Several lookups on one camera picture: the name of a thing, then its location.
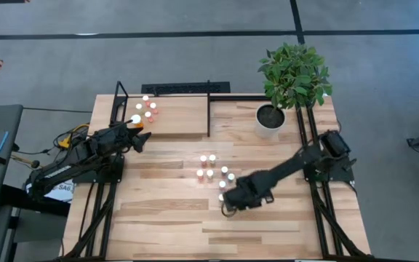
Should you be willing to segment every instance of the concrete floor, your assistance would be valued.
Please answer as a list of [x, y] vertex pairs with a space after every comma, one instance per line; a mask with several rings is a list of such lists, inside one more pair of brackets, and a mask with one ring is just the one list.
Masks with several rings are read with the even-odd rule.
[[[303, 30], [419, 29], [419, 1], [298, 0]], [[0, 4], [0, 34], [294, 30], [288, 0], [33, 0]], [[294, 36], [174, 39], [0, 40], [0, 104], [89, 111], [95, 95], [141, 84], [230, 81], [232, 92], [262, 92], [265, 49]], [[343, 136], [358, 158], [356, 189], [371, 251], [419, 261], [419, 35], [307, 36], [326, 57]], [[17, 143], [49, 147], [89, 114], [26, 111]], [[12, 164], [7, 183], [28, 175]], [[59, 239], [22, 245], [49, 259]]]

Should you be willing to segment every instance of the white flower pot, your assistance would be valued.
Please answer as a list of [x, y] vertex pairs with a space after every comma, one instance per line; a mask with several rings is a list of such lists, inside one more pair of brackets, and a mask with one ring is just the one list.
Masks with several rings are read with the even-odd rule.
[[260, 123], [260, 120], [258, 119], [258, 111], [263, 107], [263, 106], [270, 106], [270, 103], [266, 103], [261, 105], [257, 110], [256, 110], [256, 126], [255, 126], [255, 134], [257, 136], [259, 136], [260, 138], [269, 138], [271, 136], [273, 136], [274, 134], [276, 134], [281, 128], [282, 126], [285, 124], [285, 120], [286, 120], [286, 115], [285, 115], [285, 111], [283, 111], [281, 109], [282, 114], [284, 115], [284, 121], [282, 122], [282, 124], [276, 128], [269, 128], [269, 127], [265, 127], [263, 124]]

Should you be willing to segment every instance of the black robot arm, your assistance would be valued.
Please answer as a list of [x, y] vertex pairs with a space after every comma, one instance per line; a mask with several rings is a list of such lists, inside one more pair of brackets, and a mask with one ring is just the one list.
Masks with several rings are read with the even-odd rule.
[[108, 171], [116, 155], [134, 148], [138, 153], [151, 133], [139, 135], [143, 128], [127, 128], [125, 122], [115, 127], [95, 132], [85, 141], [68, 149], [67, 154], [47, 166], [34, 170], [28, 182], [28, 194], [35, 200], [42, 199], [56, 185], [86, 172]]
[[287, 161], [270, 170], [258, 170], [237, 178], [236, 188], [223, 194], [227, 211], [260, 207], [262, 201], [272, 203], [271, 189], [277, 182], [312, 164], [317, 172], [328, 172], [340, 159], [348, 156], [350, 149], [337, 131], [328, 131], [319, 136], [319, 143], [304, 146]]

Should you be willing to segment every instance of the soil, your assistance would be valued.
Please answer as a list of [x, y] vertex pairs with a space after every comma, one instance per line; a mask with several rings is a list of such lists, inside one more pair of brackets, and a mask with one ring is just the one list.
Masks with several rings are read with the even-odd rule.
[[284, 123], [285, 115], [282, 113], [281, 109], [276, 109], [273, 111], [272, 105], [262, 106], [260, 110], [256, 113], [258, 121], [267, 128], [277, 128]]

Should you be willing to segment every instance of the wooden tabletop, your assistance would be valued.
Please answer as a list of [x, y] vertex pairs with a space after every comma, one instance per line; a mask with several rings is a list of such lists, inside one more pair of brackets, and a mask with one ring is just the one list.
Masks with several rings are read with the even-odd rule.
[[[101, 130], [108, 126], [111, 119], [114, 95], [97, 95], [93, 117], [90, 121], [88, 133]], [[152, 132], [153, 136], [162, 135], [206, 135], [208, 131], [208, 97], [206, 95], [190, 97], [159, 97], [150, 96], [149, 102], [157, 105], [157, 114], [152, 114], [153, 122], [149, 122], [144, 114], [152, 110], [145, 106], [142, 97], [129, 98], [125, 111], [125, 119], [129, 120], [134, 114], [142, 116], [143, 133]], [[121, 107], [118, 118], [122, 116]]]
[[[337, 129], [330, 98], [315, 107], [318, 132]], [[280, 181], [275, 202], [224, 217], [218, 201], [220, 168], [236, 177], [272, 168], [301, 146], [295, 112], [278, 134], [264, 140], [254, 132], [255, 111], [262, 102], [212, 102], [211, 136], [151, 138], [143, 153], [126, 154], [126, 167], [114, 203], [107, 259], [288, 259], [321, 258], [309, 185], [302, 172]], [[304, 114], [308, 129], [308, 118]], [[199, 182], [201, 155], [215, 154], [212, 181]], [[354, 192], [331, 183], [338, 223], [362, 251], [370, 251]], [[70, 250], [79, 237], [89, 185], [77, 186], [64, 244]], [[88, 207], [92, 212], [95, 189]], [[324, 221], [329, 249], [330, 228]], [[101, 229], [94, 254], [98, 254]]]

